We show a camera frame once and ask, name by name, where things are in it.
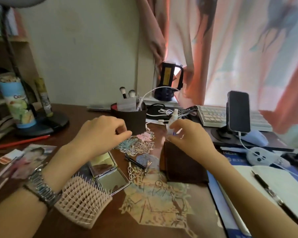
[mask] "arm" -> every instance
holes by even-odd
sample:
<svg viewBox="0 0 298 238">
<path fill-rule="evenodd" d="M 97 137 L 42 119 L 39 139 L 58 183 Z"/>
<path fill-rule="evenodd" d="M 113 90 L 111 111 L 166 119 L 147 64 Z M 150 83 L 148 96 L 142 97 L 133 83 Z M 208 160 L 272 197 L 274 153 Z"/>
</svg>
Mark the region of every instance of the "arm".
<svg viewBox="0 0 298 238">
<path fill-rule="evenodd" d="M 61 147 L 42 175 L 54 192 L 59 192 L 68 179 L 87 161 L 110 151 L 131 136 L 121 119 L 101 116 L 87 121 L 77 136 Z M 0 237 L 32 237 L 47 213 L 43 202 L 24 188 L 18 189 L 0 203 Z"/>
<path fill-rule="evenodd" d="M 182 139 L 168 139 L 214 175 L 254 238 L 298 238 L 298 225 L 234 169 L 200 124 L 177 120 L 170 128 L 182 128 Z"/>
</svg>

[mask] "red pencil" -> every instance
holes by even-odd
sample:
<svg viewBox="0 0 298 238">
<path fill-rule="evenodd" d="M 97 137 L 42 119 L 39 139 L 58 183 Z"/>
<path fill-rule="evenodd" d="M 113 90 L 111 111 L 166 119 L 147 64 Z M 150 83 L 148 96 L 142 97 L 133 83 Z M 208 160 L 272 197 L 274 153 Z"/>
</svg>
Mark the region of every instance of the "red pencil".
<svg viewBox="0 0 298 238">
<path fill-rule="evenodd" d="M 44 136 L 36 137 L 33 139 L 26 139 L 26 140 L 21 140 L 21 141 L 17 141 L 17 142 L 13 142 L 13 143 L 8 143 L 8 144 L 0 144 L 0 149 L 11 147 L 11 146 L 16 146 L 19 144 L 30 143 L 30 142 L 41 140 L 41 139 L 47 139 L 48 137 L 50 137 L 50 135 L 44 135 Z"/>
</svg>

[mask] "wooden desk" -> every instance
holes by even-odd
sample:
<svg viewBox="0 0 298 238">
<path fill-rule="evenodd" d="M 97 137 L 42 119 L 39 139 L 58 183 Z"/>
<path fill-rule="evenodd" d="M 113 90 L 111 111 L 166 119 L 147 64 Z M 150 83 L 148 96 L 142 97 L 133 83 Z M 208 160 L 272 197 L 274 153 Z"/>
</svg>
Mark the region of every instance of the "wooden desk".
<svg viewBox="0 0 298 238">
<path fill-rule="evenodd" d="M 86 120 L 91 120 L 100 115 L 109 114 L 88 112 L 86 107 L 75 105 L 55 104 L 53 105 L 53 109 L 66 113 L 70 119 L 70 125 L 47 140 L 35 142 L 36 144 L 55 145 L 59 148 L 70 142 L 75 137 L 76 133 Z M 148 127 L 155 135 L 155 139 L 153 140 L 155 142 L 155 148 L 150 151 L 150 154 L 159 158 L 164 142 L 164 136 L 166 134 L 165 127 L 155 124 L 149 124 Z M 17 139 L 13 135 L 9 135 L 4 138 L 1 143 L 14 140 Z M 28 144 L 25 144 L 18 148 L 23 149 L 27 146 Z M 123 159 L 124 154 L 118 149 L 112 150 L 111 153 L 116 160 L 118 167 L 127 175 L 127 162 Z M 0 202 L 11 194 L 18 185 L 19 182 L 17 180 L 9 180 L 8 183 L 0 190 Z M 186 199 L 194 213 L 194 215 L 186 215 L 187 230 L 191 232 L 191 235 L 182 228 L 141 225 L 139 224 L 139 220 L 135 220 L 128 212 L 122 214 L 120 208 L 124 203 L 126 194 L 124 191 L 120 191 L 113 196 L 112 202 L 110 202 L 104 209 L 91 230 L 87 230 L 73 224 L 57 210 L 52 210 L 52 212 L 44 218 L 34 237 L 226 237 L 208 187 L 196 185 L 188 185 L 187 187 Z M 175 205 L 179 207 L 178 215 L 181 216 L 183 210 L 181 208 L 181 200 L 177 200 L 177 197 L 174 197 L 174 201 L 176 202 Z"/>
</svg>

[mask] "metal hairpin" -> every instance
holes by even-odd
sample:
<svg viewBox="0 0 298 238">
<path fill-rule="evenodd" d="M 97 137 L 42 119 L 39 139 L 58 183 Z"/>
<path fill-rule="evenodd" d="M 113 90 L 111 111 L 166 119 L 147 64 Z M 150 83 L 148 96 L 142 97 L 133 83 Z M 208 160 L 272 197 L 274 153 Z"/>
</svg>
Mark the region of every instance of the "metal hairpin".
<svg viewBox="0 0 298 238">
<path fill-rule="evenodd" d="M 131 162 L 128 162 L 128 174 L 129 174 L 129 180 L 133 180 L 135 178 L 135 175 L 133 174 L 135 170 L 131 167 Z"/>
<path fill-rule="evenodd" d="M 145 169 L 145 171 L 144 171 L 144 176 L 146 176 L 147 175 L 147 172 L 148 172 L 148 169 L 149 169 L 149 166 L 152 164 L 152 162 L 151 161 L 147 161 L 147 167 L 146 167 L 146 169 Z"/>
</svg>

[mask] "small plastic bottle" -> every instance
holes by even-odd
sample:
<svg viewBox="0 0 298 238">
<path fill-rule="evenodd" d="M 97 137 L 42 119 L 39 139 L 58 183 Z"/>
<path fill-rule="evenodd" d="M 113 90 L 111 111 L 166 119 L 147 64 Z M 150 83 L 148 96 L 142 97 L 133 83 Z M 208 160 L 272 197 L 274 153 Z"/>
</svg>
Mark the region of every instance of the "small plastic bottle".
<svg viewBox="0 0 298 238">
<path fill-rule="evenodd" d="M 167 135 L 173 135 L 174 129 L 170 125 L 178 119 L 178 109 L 175 109 L 168 123 Z"/>
</svg>

